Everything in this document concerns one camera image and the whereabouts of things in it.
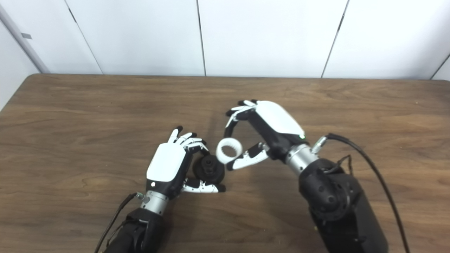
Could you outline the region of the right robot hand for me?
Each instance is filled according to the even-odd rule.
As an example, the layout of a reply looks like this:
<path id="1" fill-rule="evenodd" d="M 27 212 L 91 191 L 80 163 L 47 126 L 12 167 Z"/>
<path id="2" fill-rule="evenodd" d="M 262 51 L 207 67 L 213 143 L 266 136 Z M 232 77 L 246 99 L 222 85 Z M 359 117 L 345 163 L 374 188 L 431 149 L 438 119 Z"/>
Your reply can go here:
<path id="1" fill-rule="evenodd" d="M 227 111 L 229 117 L 224 137 L 232 136 L 240 121 L 248 121 L 263 138 L 237 158 L 226 163 L 229 171 L 245 168 L 267 158 L 286 164 L 289 151 L 302 144 L 308 144 L 305 132 L 297 121 L 279 104 L 265 100 L 241 100 L 238 107 Z"/>

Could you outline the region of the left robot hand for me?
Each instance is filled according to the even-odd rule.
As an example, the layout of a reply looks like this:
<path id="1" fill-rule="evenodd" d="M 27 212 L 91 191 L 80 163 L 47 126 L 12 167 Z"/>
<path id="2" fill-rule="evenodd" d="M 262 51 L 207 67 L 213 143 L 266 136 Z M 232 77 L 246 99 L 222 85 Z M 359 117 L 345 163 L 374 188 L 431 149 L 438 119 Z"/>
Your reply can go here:
<path id="1" fill-rule="evenodd" d="M 194 132 L 180 136 L 181 125 L 173 129 L 167 142 L 159 144 L 146 172 L 146 191 L 154 191 L 169 200 L 182 191 L 191 193 L 223 193 L 226 187 L 206 180 L 188 179 L 194 154 L 209 155 L 207 143 Z"/>

